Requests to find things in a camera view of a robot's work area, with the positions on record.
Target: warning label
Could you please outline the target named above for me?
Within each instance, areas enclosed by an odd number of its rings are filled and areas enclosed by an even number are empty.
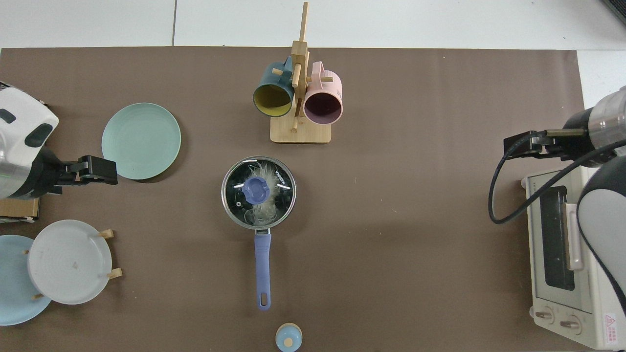
[[[617,322],[614,313],[604,314],[604,342],[617,344]]]

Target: purple pan handle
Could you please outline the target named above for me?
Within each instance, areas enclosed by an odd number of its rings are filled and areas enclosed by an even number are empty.
[[[257,231],[254,236],[254,257],[257,262],[257,306],[266,311],[272,305],[270,295],[270,244],[269,229]]]

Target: blue lid knob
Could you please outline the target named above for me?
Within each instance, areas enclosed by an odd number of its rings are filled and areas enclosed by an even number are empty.
[[[262,177],[251,177],[244,182],[245,200],[250,204],[261,204],[270,196],[270,187]]]

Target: plate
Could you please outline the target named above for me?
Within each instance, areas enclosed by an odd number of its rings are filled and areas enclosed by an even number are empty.
[[[33,299],[39,291],[28,276],[28,256],[33,240],[16,235],[0,236],[0,326],[15,325],[41,313],[50,298]]]
[[[152,103],[128,105],[111,117],[102,133],[102,155],[117,172],[144,180],[165,171],[178,156],[180,127],[174,116]]]
[[[80,304],[105,288],[111,251],[92,226],[77,220],[48,225],[28,254],[28,273],[35,287],[53,301]]]

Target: white feather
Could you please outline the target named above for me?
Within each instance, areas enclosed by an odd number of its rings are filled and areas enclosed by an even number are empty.
[[[258,167],[250,166],[250,177],[261,177],[267,182],[270,189],[270,195],[267,200],[261,204],[252,206],[252,224],[254,226],[265,226],[276,220],[277,209],[274,198],[278,195],[278,177],[271,165],[259,163]]]

